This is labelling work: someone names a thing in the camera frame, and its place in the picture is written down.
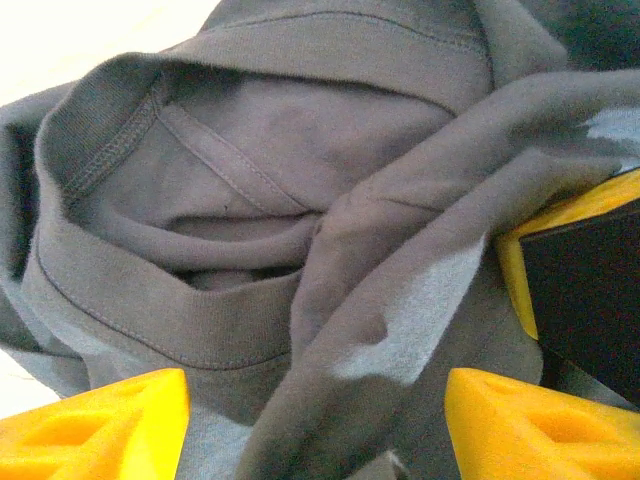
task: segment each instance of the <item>yellow plastic object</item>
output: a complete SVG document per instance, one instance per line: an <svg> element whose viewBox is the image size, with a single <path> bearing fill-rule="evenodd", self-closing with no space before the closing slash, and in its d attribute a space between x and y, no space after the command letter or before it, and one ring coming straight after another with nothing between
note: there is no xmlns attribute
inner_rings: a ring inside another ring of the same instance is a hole
<svg viewBox="0 0 640 480"><path fill-rule="evenodd" d="M463 480L640 479L640 415L479 370L449 374Z"/></svg>
<svg viewBox="0 0 640 480"><path fill-rule="evenodd" d="M170 480L189 422L184 372L167 369L0 421L2 480Z"/></svg>
<svg viewBox="0 0 640 480"><path fill-rule="evenodd" d="M595 187L584 195L558 203L496 240L496 249L511 301L525 331L536 340L538 329L531 304L520 238L531 233L604 215L640 198L640 170Z"/></svg>

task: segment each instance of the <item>yellow triangular block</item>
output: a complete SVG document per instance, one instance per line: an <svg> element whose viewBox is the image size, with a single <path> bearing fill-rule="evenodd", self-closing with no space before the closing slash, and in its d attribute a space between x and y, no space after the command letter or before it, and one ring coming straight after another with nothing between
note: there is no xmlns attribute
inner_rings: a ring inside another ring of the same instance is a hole
<svg viewBox="0 0 640 480"><path fill-rule="evenodd" d="M449 374L463 480L638 480L640 415L479 370Z"/></svg>
<svg viewBox="0 0 640 480"><path fill-rule="evenodd" d="M158 370L0 421L2 480L170 480L189 422L184 372Z"/></svg>

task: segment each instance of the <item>stitching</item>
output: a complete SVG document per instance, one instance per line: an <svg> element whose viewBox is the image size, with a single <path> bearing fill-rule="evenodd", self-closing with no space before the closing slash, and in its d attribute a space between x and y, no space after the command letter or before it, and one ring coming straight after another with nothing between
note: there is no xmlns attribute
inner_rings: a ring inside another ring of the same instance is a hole
<svg viewBox="0 0 640 480"><path fill-rule="evenodd" d="M183 363L184 365L187 365L189 367L201 368L206 370L237 370L241 368L256 366L261 363L267 363L271 360L275 360L276 358L282 357L289 353L288 350L285 350L284 352L277 353L270 357L252 355L252 356L244 357L242 360L234 360L234 361L228 361L228 362L212 362L211 360L207 360L204 357L192 358L185 354L174 352L169 348L162 347L156 344L155 342L153 342L152 340L149 340L145 336L141 335L140 333L135 332L123 325L120 325L117 322L109 320L107 317L102 315L97 310L84 304L82 300L80 300L78 297L76 297L72 293L69 293L69 291L62 286L62 283L46 267L40 255L39 243L40 243L39 239L37 239L36 258L38 259L38 264L40 265L40 268L42 269L43 273L45 274L49 282L56 288L56 290L58 290L58 292L60 292L60 294L62 294L66 299L68 299L74 306L79 308L81 311L91 316L94 320L100 322L101 324L105 325L106 327L112 330L122 333L127 337L146 345L147 347L152 348L156 352L168 357L171 360Z"/></svg>
<svg viewBox="0 0 640 480"><path fill-rule="evenodd" d="M322 7L316 11L307 11L307 12L299 12L299 13L290 13L287 11L280 11L280 12L276 12L275 14L271 14L270 16L254 16L251 19L248 20L239 20L236 22L232 22L230 24L226 24L226 25L221 25L218 28L236 28L236 27L243 27L243 26L247 26L247 25L254 25L254 24L258 24L258 23L270 23L272 21L278 21L278 20L283 20L283 19L295 19L295 18L300 18L300 17L307 17L307 16L313 16L313 15L354 15L354 16L365 16L365 17L373 17L373 18L377 18L383 22L389 22L392 24L397 24L403 28L407 28L408 30L415 30L417 33L424 33L425 36L428 35L435 35L435 32L437 30L442 31L443 33L446 31L450 34L452 34L453 36L457 36L457 37L466 37L468 39L470 39L473 43L480 45L483 45L483 40L484 40L484 36L482 35L481 32L474 32L472 30L465 30L463 28L459 28L459 27L452 27L452 26L448 26L448 25L441 25L438 24L436 22L432 22L432 21L428 21L424 18L418 18L417 21L416 20L416 12L411 11L409 9L405 9L405 8L400 8L398 6L389 6L386 2L384 1L371 1L371 0L365 0L365 1L361 1L361 0L349 0L346 2L341 2L341 7L344 7L345 4L353 4L353 5L359 5L359 6L365 6L365 7L378 7L378 8L384 8L387 12L389 13L396 13L396 14L400 14L402 16L405 17L410 17L412 19L414 19L414 23L421 29L419 30L418 28L414 28L409 26L410 22L402 22L401 20L398 19L393 19L393 18L389 18L389 16L382 16L382 14L377 14L377 12L372 12L372 13L363 13L363 12L354 12L351 10L340 10L340 9L332 9L331 7Z"/></svg>
<svg viewBox="0 0 640 480"><path fill-rule="evenodd" d="M207 128L206 126L202 126L202 131L205 133L208 133L214 140L219 141L220 143L222 143L223 145L225 145L227 148L229 148L230 150L234 151L237 155L238 158L240 159L241 162L243 162L248 168L249 170L251 170L253 173L255 173L266 185L267 187L269 187L269 190L271 190L273 193L275 193L276 195L282 197L284 200L286 200L287 202L290 202L294 207L302 209L302 210L307 210L307 208L304 205L301 205L300 203L298 203L298 201L296 199L294 199L293 197L289 196L289 194L287 194L286 192L284 192L282 189L280 189L280 187L278 187L278 185L275 184L275 182L273 182L273 180L271 180L266 173L264 173L263 171L261 171L246 155L245 153L240 150L238 147L236 147L235 145L233 145L232 143L229 143L224 137L221 137L220 135L218 135L216 132L214 132L213 130L210 130L209 128Z"/></svg>
<svg viewBox="0 0 640 480"><path fill-rule="evenodd" d="M155 99L147 94L122 128L94 157L86 168L71 178L63 187L67 206L73 206L87 193L92 185L106 177L121 163L126 155L140 142L156 119Z"/></svg>
<svg viewBox="0 0 640 480"><path fill-rule="evenodd" d="M489 59L484 45L482 45L480 42L465 42L462 39L443 38L441 36L438 36L435 32L422 32L415 28L403 25L398 21L391 20L388 18L381 18L372 14L354 13L354 12L347 12L347 11L315 12L315 13L290 15L290 16L283 15L278 18L268 18L268 19L255 21L253 23L243 23L243 24L235 24L235 25L212 28L211 30L203 32L201 35L209 35L217 32L218 30L233 30L233 29L240 29L240 28L263 28L265 26L268 26L269 24L273 24L276 22L287 22L287 21L290 22L292 20L297 20L300 18L307 18L307 17L337 17L337 16L360 17L363 21L377 23L380 25L380 27L386 28L389 30L391 30L391 28L389 28L391 26L398 27L401 29L401 32L406 36L410 36L410 37L418 36L418 37L430 40L434 43L438 43L446 47L451 47L454 50L474 53L478 57L481 57L487 60Z"/></svg>
<svg viewBox="0 0 640 480"><path fill-rule="evenodd" d="M233 145L232 143L230 143L229 141L227 141L224 137L220 136L219 134L217 134L216 132L214 132L213 130L211 130L209 127L207 127L206 125L200 123L196 118L194 118L193 116L191 116L187 111L185 111L182 107L180 107L178 104L173 104L172 107L174 109L177 110L177 113L181 116L183 116L183 118L186 118L192 126L196 127L198 130L200 130L200 132L202 132L204 135L206 135L207 137L211 138L213 141L218 142L222 145L224 145L228 150L230 150L231 152L233 152L236 155L236 158L238 160L240 160L240 162L246 166L247 168L249 168L249 170L251 170L251 172L253 172L260 180L262 180L262 182L269 188L269 190L271 190L273 193L275 193L277 196L279 196L280 198L282 198L283 200L285 200L287 203L289 203L292 207L296 208L297 210L299 210L299 213L302 213L306 210L308 210L307 207L305 207L304 205L300 204L297 200L295 200L294 198L292 198L291 196L289 196L286 192L284 192L282 189L280 189L280 187L278 187L278 185L273 182L273 180L271 180L269 178L269 176L264 173L262 170L259 169L259 167L257 165L255 165L247 156L246 154L240 150L238 147L236 147L235 145ZM212 166L209 164L209 162L205 161L205 159L202 158L202 156L200 154L198 154L197 152L194 151L194 149L192 149L189 145L187 145L187 142L183 141L182 136L175 131L175 129L173 129L172 126L168 125L168 122L163 118L162 115L158 115L158 118L160 120L160 122L162 122L162 124L167 127L167 129L173 134L173 136L184 146L186 147L192 154L194 154L197 158L199 158L205 165L207 165L209 168L211 168L212 170L214 170L218 175L220 175L227 183L229 183L229 185L234 188L236 191L238 191L238 193L240 193L243 197L245 197L247 200L251 201L252 203L255 204L256 207L260 208L262 211L265 211L267 213L271 213L271 214L278 214L278 212L272 211L270 209L268 209L267 207L265 207L264 205L262 205L261 203L258 202L257 199L253 198L252 196L250 196L247 192L243 191L243 189L241 189L239 186L237 186L232 180L231 178L229 178L228 175L224 174L223 172L220 172L219 169L215 168L215 166Z"/></svg>
<svg viewBox="0 0 640 480"><path fill-rule="evenodd" d="M237 191L240 195L242 195L244 198L246 198L249 202L251 202L251 204L253 206L258 208L262 212L269 213L271 215L276 215L277 214L276 212L271 211L268 207L265 207L260 201L258 201L252 195L250 195L249 193L245 192L242 188L240 188L238 185L236 185L235 182L233 180L231 180L231 178L229 178L225 173L219 171L217 168L215 168L212 165L210 165L209 163L207 163L202 158L202 156L200 154L198 154L198 152L196 152L191 146L186 145L185 142L182 141L182 138L181 138L180 134L178 132L176 132L175 129L171 125L168 125L167 122L162 118L162 116L160 116L158 119L165 126L165 128L176 138L176 140L178 140L197 159L202 161L202 163L204 163L207 167L209 167L211 170L213 170L218 176L220 176L222 179L224 179L224 181L227 182L231 188L233 188L235 191Z"/></svg>

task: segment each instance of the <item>black panel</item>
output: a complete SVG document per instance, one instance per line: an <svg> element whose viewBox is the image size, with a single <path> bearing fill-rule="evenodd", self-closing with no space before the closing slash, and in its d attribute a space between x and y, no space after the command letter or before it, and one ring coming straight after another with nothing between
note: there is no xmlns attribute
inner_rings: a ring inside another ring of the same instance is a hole
<svg viewBox="0 0 640 480"><path fill-rule="evenodd" d="M640 199L520 244L540 344L640 405Z"/></svg>

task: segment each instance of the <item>shirt seam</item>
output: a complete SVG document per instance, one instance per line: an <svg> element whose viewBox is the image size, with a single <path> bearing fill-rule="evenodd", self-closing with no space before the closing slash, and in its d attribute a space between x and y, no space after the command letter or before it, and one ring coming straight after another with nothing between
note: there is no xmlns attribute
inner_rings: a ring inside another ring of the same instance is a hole
<svg viewBox="0 0 640 480"><path fill-rule="evenodd" d="M140 143L158 116L158 103L164 82L156 79L120 130L96 153L76 175L62 187L67 207L81 198L115 170Z"/></svg>
<svg viewBox="0 0 640 480"><path fill-rule="evenodd" d="M259 178L260 181L263 184L265 184L267 188L269 188L271 192L273 192L278 197L280 197L281 199L289 203L292 207L297 209L298 210L297 213L303 213L304 211L308 210L306 207L298 203L295 199L291 198L289 195L283 192L277 185L275 185L273 180L271 180L271 178L269 178L269 176L266 173L262 172L253 162L251 162L251 160L247 158L244 152L242 152L239 148L237 148L232 143L228 142L226 139L224 139L223 137L218 135L216 132L208 128L206 125L201 124L198 120L196 120L191 115L189 115L188 112L186 112L177 104L174 104L174 106L180 109L180 113L183 113L185 116L187 116L190 119L190 121L193 122L194 127L198 128L202 133L204 133L206 136L211 138L213 141L219 143L220 145L225 147L227 150L231 151L234 154L234 156L254 174L255 177ZM205 164L207 167L213 170L218 176L220 176L225 182L227 182L227 184L231 188L233 188L236 192L238 192L242 197L244 197L249 202L251 202L252 205L254 205L259 210L271 215L279 215L281 213L281 212L274 211L271 208L265 206L253 195L251 195L249 192L246 192L243 188L237 185L233 181L233 179L229 175L227 175L225 172L223 172L220 168L217 168L215 165L212 164L212 162L209 162L205 158L203 158L203 155L199 153L197 149L193 148L190 145L187 145L187 142L184 141L184 139L182 138L182 135L176 131L176 129L173 127L173 125L170 124L170 122L168 122L165 118L163 118L162 113L158 115L158 119L165 126L165 128L173 135L173 137L178 142L180 142L182 146L184 146L187 150L189 150L189 152L192 155L194 155L198 160L200 160L203 164Z"/></svg>
<svg viewBox="0 0 640 480"><path fill-rule="evenodd" d="M365 13L349 12L349 11L333 10L333 11L325 11L325 12L311 12L311 13L297 14L297 15L282 14L279 17L272 16L269 18L255 20L252 22L242 22L242 23L236 23L231 25L220 25L220 26L212 27L211 29L200 33L199 36L214 34L217 31L224 31L224 30L236 30L236 29L243 29L243 28L264 28L266 26L269 26L270 24L275 24L280 22L291 22L293 20L299 20L299 19L311 18L311 17L356 17L356 18L359 17L359 19L364 22L368 20L369 22L377 23L381 27L387 28L389 30L391 30L392 28L400 29L400 31L402 31L402 33L406 36L419 37L422 39L426 39L432 43L436 43L441 46L448 47L452 50L455 50L458 52L473 53L479 58L485 59L487 61L489 60L487 49L481 42L481 38L482 38L481 36L472 36L472 34L464 35L467 38L473 39L471 41L469 40L465 41L461 38L463 34L454 33L452 31L451 32L452 34L449 36L449 38L446 38L444 35L438 34L433 30L429 32L418 30L417 28L409 25L405 25L398 20L376 16L370 13L365 14Z"/></svg>
<svg viewBox="0 0 640 480"><path fill-rule="evenodd" d="M121 325L118 322L115 322L113 320L110 320L109 318L107 318L105 315L101 314L100 312L98 312L97 310L95 310L92 307L89 307L88 305L86 305L82 300L80 300L77 296L75 296L74 294L70 293L68 291L67 288L64 287L64 285L62 284L62 282L60 282L56 276L51 272L51 270L45 265L45 262L42 259L42 256L40 254L40 249L39 249L39 238L36 237L36 248L35 248L35 255L36 255L36 259L38 261L38 265L40 266L40 268L42 269L42 272L45 276L45 278L49 281L49 283L51 283L51 285L64 297L66 298L73 306L75 306L76 308L78 308L80 311L82 311L83 313L85 313L86 315L90 316L92 319L96 320L97 322L99 322L100 324L104 325L105 327L114 330L120 334L125 335L126 337L135 340L137 342L142 343L143 345L145 345L148 348L151 348L152 350L156 351L157 353L169 358L170 360L179 362L181 364L184 364L188 367L192 367L192 368L200 368L200 369L204 369L204 370L219 370L219 371L225 371L225 370L239 370L242 368L247 368L247 367L253 367L259 364L263 364L263 363L267 363L271 360L275 360L279 357L285 356L287 354L290 353L289 350L285 350L282 352L278 352L276 354L272 354L270 356L267 355L251 355L251 356L247 356L244 357L242 360L230 360L227 362L214 362L214 361L210 361L207 360L203 357L193 357L190 355L185 355L183 353L178 353L173 351L170 348L167 347L163 347L161 345L158 345L156 342L154 342L153 340L148 339L146 336L135 332L134 330Z"/></svg>

